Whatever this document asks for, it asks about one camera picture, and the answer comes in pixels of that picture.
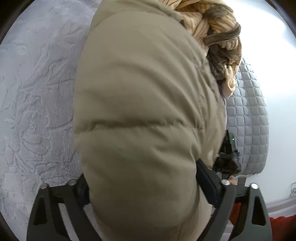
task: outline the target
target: gray quilted pad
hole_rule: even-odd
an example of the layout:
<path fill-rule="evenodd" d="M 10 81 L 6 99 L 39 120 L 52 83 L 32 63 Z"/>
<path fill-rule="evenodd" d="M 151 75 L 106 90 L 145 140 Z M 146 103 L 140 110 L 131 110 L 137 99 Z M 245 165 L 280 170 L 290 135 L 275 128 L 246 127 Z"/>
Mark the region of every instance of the gray quilted pad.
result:
<path fill-rule="evenodd" d="M 226 99 L 227 128 L 236 139 L 242 171 L 238 176 L 262 172 L 267 158 L 269 125 L 265 98 L 245 58 L 236 75 L 233 96 Z"/>

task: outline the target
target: jacket sleeve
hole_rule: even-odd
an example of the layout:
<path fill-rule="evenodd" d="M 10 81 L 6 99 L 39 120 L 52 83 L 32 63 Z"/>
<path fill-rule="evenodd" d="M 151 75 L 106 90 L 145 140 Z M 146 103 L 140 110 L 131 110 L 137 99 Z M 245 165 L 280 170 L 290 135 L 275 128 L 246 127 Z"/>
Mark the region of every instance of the jacket sleeve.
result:
<path fill-rule="evenodd" d="M 176 19 L 120 6 L 93 21 L 76 75 L 75 144 L 91 202 L 109 240 L 191 240 L 210 217 L 195 160 L 211 168 L 220 148 L 218 87 Z"/>

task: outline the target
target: red fabric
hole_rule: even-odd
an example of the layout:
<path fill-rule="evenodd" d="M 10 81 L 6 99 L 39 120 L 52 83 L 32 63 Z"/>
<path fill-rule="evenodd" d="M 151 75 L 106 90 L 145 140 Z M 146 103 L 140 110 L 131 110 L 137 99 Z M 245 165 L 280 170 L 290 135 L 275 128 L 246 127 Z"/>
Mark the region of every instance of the red fabric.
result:
<path fill-rule="evenodd" d="M 235 203 L 232 208 L 230 215 L 230 222 L 235 224 L 239 210 L 240 203 Z M 296 215 L 291 217 L 279 217 L 279 218 L 269 218 L 272 229 L 272 241 L 282 241 L 285 235 L 291 230 L 293 224 L 296 222 Z"/>

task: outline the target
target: puffer jacket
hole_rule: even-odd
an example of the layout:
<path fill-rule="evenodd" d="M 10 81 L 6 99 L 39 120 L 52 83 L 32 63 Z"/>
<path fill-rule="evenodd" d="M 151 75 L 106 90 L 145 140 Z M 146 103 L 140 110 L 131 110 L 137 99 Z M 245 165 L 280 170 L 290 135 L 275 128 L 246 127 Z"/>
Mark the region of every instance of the puffer jacket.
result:
<path fill-rule="evenodd" d="M 178 15 L 155 0 L 103 0 L 73 103 L 75 144 L 103 240 L 196 240 L 211 206 L 195 160 L 213 166 L 225 109 Z"/>

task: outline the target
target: black metal frame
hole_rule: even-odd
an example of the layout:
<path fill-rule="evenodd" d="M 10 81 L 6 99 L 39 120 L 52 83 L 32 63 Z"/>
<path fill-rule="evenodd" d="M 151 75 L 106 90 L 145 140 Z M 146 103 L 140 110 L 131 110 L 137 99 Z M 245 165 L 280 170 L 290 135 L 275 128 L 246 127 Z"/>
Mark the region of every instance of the black metal frame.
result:
<path fill-rule="evenodd" d="M 228 180 L 221 180 L 214 171 L 208 170 L 201 160 L 196 165 L 197 182 L 208 202 L 216 208 L 197 241 L 219 241 L 236 202 L 242 205 L 229 240 L 272 241 L 269 216 L 258 186 L 234 186 Z M 30 215 L 27 241 L 70 241 L 59 203 L 65 204 L 80 241 L 101 241 L 82 209 L 89 203 L 88 186 L 83 175 L 78 181 L 70 180 L 64 186 L 49 187 L 43 184 Z"/>

